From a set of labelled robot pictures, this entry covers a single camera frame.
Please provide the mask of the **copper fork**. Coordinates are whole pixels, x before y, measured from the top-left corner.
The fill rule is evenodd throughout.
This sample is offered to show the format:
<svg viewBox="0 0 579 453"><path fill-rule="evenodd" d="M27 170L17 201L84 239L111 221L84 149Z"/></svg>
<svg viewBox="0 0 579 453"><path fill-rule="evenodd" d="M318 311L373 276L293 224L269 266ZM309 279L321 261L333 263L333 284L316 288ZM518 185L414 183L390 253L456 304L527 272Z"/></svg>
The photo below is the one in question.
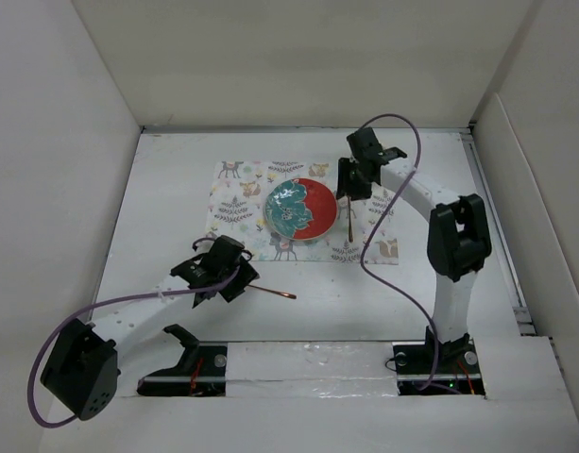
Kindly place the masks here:
<svg viewBox="0 0 579 453"><path fill-rule="evenodd" d="M268 289L268 288L264 288L261 286L256 286L253 284L247 285L250 289L253 290L257 290L257 291L261 291L261 292L265 292L267 294L274 294L283 298L287 298L287 299L291 299L291 300L296 300L297 296L295 294L290 294L288 292L283 292L283 291L279 291L279 290L272 290L272 289Z"/></svg>

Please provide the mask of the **copper spoon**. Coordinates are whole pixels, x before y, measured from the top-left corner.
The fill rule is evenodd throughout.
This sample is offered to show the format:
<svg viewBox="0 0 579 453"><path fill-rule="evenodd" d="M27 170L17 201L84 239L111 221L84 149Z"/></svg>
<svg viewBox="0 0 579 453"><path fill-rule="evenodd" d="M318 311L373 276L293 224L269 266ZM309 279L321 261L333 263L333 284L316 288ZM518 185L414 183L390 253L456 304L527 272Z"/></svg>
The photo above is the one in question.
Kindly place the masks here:
<svg viewBox="0 0 579 453"><path fill-rule="evenodd" d="M351 208L351 199L347 197L347 219L348 219L348 239L350 243L354 242L353 236L353 226L352 226L352 208Z"/></svg>

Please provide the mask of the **red and teal plate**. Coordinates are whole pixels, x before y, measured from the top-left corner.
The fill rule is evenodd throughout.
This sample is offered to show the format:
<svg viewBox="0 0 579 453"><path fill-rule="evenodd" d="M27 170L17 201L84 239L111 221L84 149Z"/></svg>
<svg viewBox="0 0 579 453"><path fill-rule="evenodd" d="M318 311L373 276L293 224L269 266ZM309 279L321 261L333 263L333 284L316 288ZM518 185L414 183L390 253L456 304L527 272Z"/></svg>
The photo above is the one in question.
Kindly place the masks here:
<svg viewBox="0 0 579 453"><path fill-rule="evenodd" d="M339 208L325 184L305 177L274 187L264 201L264 219L271 230L287 240L317 240L329 233Z"/></svg>

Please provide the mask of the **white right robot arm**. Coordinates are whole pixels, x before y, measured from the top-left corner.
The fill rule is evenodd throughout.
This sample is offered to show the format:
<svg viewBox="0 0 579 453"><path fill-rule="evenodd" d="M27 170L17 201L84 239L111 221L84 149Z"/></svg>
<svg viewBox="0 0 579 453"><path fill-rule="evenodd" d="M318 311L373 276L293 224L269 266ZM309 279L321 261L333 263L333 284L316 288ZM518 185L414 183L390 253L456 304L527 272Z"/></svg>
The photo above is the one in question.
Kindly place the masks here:
<svg viewBox="0 0 579 453"><path fill-rule="evenodd" d="M426 253L436 284L423 359L432 370L446 371L468 345L472 289L492 251L485 202L422 174L398 147L383 148L371 127L351 133L347 142L351 156L338 161L338 199L369 199L377 184L428 222Z"/></svg>

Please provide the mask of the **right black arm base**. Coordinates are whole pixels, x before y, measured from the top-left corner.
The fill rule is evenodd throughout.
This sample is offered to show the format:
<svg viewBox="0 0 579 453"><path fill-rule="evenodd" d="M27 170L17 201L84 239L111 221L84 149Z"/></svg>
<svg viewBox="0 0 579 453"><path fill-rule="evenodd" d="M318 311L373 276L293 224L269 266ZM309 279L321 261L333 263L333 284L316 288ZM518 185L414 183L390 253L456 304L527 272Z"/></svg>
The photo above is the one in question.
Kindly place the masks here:
<svg viewBox="0 0 579 453"><path fill-rule="evenodd" d="M424 342L394 342L385 367L394 372L399 396L485 396L482 371L473 341L451 357L438 359L434 347Z"/></svg>

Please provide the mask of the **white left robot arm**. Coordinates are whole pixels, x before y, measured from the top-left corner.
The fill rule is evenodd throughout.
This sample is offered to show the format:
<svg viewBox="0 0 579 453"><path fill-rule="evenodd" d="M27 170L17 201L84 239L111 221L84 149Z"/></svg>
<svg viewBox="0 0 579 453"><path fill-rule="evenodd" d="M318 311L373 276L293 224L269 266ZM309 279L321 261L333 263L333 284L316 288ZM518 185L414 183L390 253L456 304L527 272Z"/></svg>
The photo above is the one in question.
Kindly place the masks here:
<svg viewBox="0 0 579 453"><path fill-rule="evenodd" d="M71 413L87 421L114 397L121 375L121 360L141 340L169 327L186 308L195 308L217 295L230 302L243 294L259 274L251 265L252 253L231 237L206 241L209 249L173 267L151 292L131 294L96 303L115 306L115 312L89 323L84 307L69 315L47 337L31 367L27 405L44 428L59 428L39 414L35 385L41 383Z"/></svg>

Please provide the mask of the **patterned animal print cloth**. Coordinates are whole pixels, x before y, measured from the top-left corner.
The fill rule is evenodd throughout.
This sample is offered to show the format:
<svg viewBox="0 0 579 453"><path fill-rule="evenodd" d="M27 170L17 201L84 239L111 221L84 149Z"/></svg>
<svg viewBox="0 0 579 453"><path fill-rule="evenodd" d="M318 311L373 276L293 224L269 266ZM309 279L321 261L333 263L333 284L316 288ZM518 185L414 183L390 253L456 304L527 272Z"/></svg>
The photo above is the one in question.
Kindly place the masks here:
<svg viewBox="0 0 579 453"><path fill-rule="evenodd" d="M264 219L264 201L285 180L305 177L334 191L337 164L329 161L221 161L215 165L206 235L228 235L258 261L328 261L356 263L366 240L394 193L375 186L367 200L351 201L354 242L348 239L347 199L337 202L332 230L312 241L293 241L273 232Z"/></svg>

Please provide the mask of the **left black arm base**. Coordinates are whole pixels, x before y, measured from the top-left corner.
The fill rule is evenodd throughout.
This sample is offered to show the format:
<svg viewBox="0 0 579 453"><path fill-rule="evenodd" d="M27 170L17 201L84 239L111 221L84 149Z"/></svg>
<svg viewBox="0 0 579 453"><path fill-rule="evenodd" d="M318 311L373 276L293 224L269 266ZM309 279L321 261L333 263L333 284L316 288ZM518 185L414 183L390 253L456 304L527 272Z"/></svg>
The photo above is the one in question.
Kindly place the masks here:
<svg viewBox="0 0 579 453"><path fill-rule="evenodd" d="M174 324L165 327L183 352L177 364L145 377L137 385L137 394L150 397L218 397L226 394L228 344L201 342L192 333Z"/></svg>

